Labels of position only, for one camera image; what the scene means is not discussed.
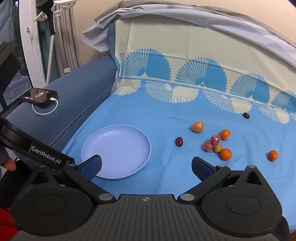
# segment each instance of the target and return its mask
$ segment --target small yellow fruit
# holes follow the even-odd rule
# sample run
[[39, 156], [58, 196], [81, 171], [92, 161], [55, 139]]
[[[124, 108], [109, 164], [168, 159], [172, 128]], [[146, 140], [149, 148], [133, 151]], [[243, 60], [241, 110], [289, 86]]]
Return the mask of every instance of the small yellow fruit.
[[222, 149], [223, 147], [220, 144], [214, 146], [214, 152], [216, 153], [219, 153], [220, 151], [222, 151]]

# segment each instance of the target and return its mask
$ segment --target blue cushion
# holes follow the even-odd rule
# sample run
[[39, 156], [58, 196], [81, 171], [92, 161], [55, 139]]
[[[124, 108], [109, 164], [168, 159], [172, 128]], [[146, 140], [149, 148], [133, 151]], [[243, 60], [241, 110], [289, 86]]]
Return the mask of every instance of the blue cushion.
[[[60, 77], [46, 86], [46, 89], [58, 92], [57, 109], [49, 115], [37, 115], [29, 103], [22, 103], [7, 118], [12, 124], [33, 136], [46, 145], [50, 145], [85, 109], [100, 96], [87, 111], [85, 111], [52, 145], [61, 151], [91, 113], [110, 96], [111, 87], [115, 80], [116, 64], [110, 56], [96, 59]], [[41, 109], [34, 107], [39, 113], [51, 111], [56, 102]], [[16, 153], [21, 160], [28, 158]]]
[[108, 26], [108, 42], [112, 59], [115, 62], [115, 22]]

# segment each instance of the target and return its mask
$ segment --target smartphone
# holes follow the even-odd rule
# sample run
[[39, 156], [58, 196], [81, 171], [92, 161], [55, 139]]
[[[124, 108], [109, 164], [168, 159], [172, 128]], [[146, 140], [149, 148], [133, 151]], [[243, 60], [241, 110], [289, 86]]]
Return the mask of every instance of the smartphone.
[[38, 107], [45, 107], [50, 101], [50, 98], [57, 97], [57, 92], [53, 90], [46, 90], [46, 89], [39, 89], [39, 88], [32, 88], [22, 94], [20, 99], [23, 102], [28, 102]]

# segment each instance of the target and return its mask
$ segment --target orange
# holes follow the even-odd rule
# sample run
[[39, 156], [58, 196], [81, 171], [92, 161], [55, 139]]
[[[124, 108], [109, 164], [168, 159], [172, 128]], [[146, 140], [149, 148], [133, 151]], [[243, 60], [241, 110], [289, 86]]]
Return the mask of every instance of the orange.
[[196, 133], [202, 133], [204, 125], [201, 121], [194, 122], [192, 125], [192, 130]]
[[277, 159], [277, 157], [278, 157], [278, 153], [275, 150], [272, 150], [268, 153], [268, 159], [270, 161], [275, 161]]
[[228, 138], [230, 137], [230, 130], [221, 131], [220, 137], [222, 140], [228, 140]]
[[228, 148], [222, 149], [222, 151], [220, 151], [219, 154], [220, 154], [220, 158], [223, 161], [228, 161], [232, 156], [231, 150], [229, 150]]

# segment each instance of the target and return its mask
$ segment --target white charging cable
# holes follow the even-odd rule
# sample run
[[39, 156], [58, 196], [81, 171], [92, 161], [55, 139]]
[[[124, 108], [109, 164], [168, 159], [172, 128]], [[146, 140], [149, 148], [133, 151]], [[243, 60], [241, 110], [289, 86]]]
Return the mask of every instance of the white charging cable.
[[50, 113], [53, 113], [53, 112], [55, 111], [55, 109], [57, 108], [57, 105], [59, 104], [59, 102], [57, 101], [56, 98], [53, 98], [53, 97], [50, 98], [50, 100], [52, 100], [52, 101], [56, 101], [56, 102], [57, 102], [55, 108], [54, 108], [52, 111], [50, 111], [50, 112], [48, 112], [48, 113], [38, 113], [38, 112], [34, 109], [34, 106], [33, 106], [33, 104], [32, 104], [32, 109], [33, 109], [33, 111], [34, 111], [36, 114], [38, 114], [38, 115], [48, 115], [48, 114], [50, 114]]

